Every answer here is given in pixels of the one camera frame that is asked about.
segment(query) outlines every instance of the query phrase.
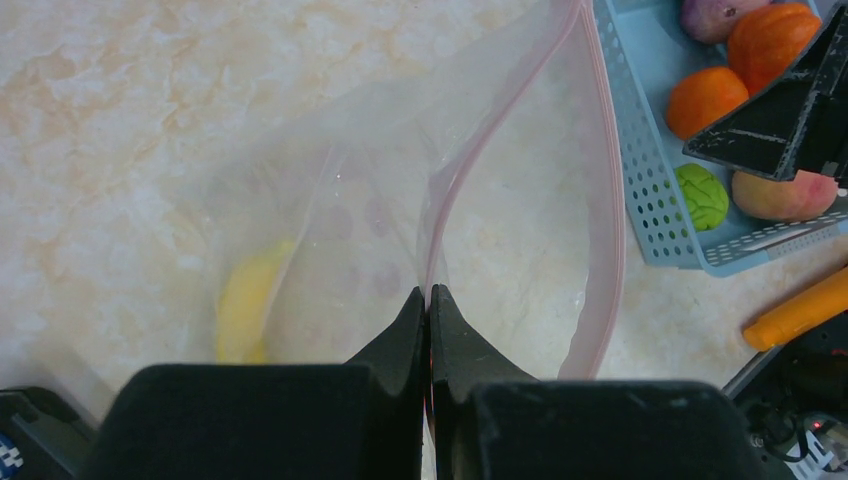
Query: plastic basket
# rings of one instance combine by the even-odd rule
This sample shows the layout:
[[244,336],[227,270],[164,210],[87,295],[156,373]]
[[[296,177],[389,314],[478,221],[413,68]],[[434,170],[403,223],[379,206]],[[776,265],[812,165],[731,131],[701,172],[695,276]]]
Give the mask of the plastic basket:
[[678,24],[679,2],[594,0],[594,8],[618,123],[627,211],[646,263],[725,277],[848,232],[843,197],[821,217],[796,223],[757,220],[731,202],[721,226],[695,233],[674,169],[699,163],[728,192],[731,172],[683,155],[683,142],[663,116],[674,85],[702,68],[726,65],[724,51],[686,36]]

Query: countertop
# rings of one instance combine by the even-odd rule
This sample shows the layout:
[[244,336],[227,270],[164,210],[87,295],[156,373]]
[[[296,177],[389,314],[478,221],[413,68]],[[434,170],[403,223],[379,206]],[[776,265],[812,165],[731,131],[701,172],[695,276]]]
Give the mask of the countertop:
[[[52,387],[98,419],[139,368],[210,360],[209,332],[177,315],[196,307],[196,263],[155,261],[193,249],[160,187],[358,85],[426,72],[530,4],[4,2],[0,387]],[[717,386],[754,354],[740,326],[848,254],[841,238],[715,279],[627,245],[600,377]]]

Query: peach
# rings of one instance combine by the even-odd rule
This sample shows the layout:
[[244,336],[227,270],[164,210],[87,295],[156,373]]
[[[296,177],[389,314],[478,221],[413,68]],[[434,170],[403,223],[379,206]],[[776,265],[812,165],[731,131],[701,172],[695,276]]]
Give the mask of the peach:
[[825,212],[836,200],[835,180],[799,170],[791,182],[774,182],[743,172],[733,174],[733,202],[763,220],[802,222]]

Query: orange fruit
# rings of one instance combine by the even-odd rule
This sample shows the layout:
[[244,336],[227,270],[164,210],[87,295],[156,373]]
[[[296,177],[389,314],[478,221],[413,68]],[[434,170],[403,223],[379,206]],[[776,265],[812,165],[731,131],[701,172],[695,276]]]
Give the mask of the orange fruit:
[[792,65],[820,26],[821,19],[800,3],[775,3],[754,10],[733,27],[727,61],[754,95]]
[[671,91],[665,120],[681,140],[703,130],[748,100],[748,89],[727,67],[711,67],[684,78]]

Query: plastic bag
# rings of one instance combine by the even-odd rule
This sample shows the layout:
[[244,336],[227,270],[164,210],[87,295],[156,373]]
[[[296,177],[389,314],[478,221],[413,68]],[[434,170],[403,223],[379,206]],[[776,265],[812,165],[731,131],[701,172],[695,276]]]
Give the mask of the plastic bag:
[[219,359],[344,361],[412,288],[429,298],[446,283],[529,373],[593,375],[624,257],[594,29],[589,3],[540,2],[426,76],[270,132],[185,191]]

